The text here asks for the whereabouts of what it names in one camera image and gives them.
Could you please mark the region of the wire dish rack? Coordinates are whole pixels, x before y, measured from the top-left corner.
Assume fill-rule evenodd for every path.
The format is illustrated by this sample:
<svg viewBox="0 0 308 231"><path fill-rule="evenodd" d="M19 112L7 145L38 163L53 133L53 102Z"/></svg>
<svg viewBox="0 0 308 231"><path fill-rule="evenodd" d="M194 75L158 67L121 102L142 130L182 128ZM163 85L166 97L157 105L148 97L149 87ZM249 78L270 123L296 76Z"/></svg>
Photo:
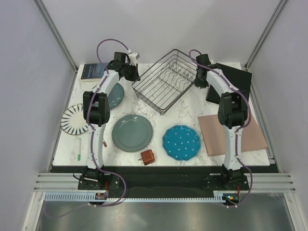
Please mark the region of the wire dish rack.
<svg viewBox="0 0 308 231"><path fill-rule="evenodd" d="M196 65L178 49L152 64L132 84L138 99L164 115L193 85Z"/></svg>

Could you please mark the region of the grey-green round plate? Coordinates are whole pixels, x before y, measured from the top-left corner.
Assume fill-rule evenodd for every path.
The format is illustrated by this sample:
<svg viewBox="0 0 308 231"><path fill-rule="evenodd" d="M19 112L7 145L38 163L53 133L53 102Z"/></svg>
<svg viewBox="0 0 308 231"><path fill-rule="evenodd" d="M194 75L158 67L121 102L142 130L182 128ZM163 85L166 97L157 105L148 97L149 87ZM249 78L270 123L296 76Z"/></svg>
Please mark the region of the grey-green round plate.
<svg viewBox="0 0 308 231"><path fill-rule="evenodd" d="M119 119L112 130L112 140L125 152L137 152L147 147L153 137L153 126L141 115L126 115Z"/></svg>

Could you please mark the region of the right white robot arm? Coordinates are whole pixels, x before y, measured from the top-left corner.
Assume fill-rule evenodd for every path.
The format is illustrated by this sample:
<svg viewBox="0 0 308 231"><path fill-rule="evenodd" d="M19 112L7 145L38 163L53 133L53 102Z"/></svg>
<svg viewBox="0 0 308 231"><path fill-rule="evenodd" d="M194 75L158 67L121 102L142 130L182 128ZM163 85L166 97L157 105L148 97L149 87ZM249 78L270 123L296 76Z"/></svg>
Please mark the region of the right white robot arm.
<svg viewBox="0 0 308 231"><path fill-rule="evenodd" d="M225 133L226 152L220 176L221 186L232 189L246 181L244 164L240 160L242 131L251 122L247 98L221 70L215 70L207 54L199 54L192 61L197 65L195 83L211 86L220 96L218 120Z"/></svg>

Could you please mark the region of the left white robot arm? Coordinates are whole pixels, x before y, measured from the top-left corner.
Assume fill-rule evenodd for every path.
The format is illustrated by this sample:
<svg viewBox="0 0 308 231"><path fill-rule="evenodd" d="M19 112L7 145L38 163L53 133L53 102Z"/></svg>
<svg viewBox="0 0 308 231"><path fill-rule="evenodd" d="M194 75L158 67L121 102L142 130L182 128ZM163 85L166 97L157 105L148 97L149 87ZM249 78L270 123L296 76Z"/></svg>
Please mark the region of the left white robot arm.
<svg viewBox="0 0 308 231"><path fill-rule="evenodd" d="M79 178L79 190L101 190L105 186L106 178L102 172L103 135L110 119L108 95L122 77L132 82L140 78L137 63L139 57L137 52L115 52L114 59L105 67L97 86L83 93L83 116L89 131L89 153L87 168Z"/></svg>

